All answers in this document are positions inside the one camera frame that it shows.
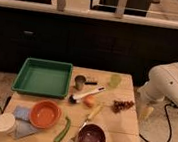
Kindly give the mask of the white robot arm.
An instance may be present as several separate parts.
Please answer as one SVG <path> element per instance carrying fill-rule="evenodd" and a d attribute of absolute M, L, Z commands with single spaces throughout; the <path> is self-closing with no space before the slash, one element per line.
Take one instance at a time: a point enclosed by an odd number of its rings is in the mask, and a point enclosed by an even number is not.
<path fill-rule="evenodd" d="M 156 65 L 149 70 L 148 81 L 138 89 L 140 104 L 138 118 L 146 119 L 153 112 L 152 105 L 165 97 L 178 107 L 178 62 Z"/>

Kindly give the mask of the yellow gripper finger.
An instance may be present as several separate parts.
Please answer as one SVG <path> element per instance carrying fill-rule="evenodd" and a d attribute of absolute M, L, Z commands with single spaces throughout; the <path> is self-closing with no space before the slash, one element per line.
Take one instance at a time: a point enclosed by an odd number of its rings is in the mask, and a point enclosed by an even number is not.
<path fill-rule="evenodd" d="M 152 112 L 153 112 L 153 107 L 148 106 L 144 108 L 143 112 L 140 115 L 141 120 L 146 120 L 150 116 L 150 114 L 152 114 Z"/>

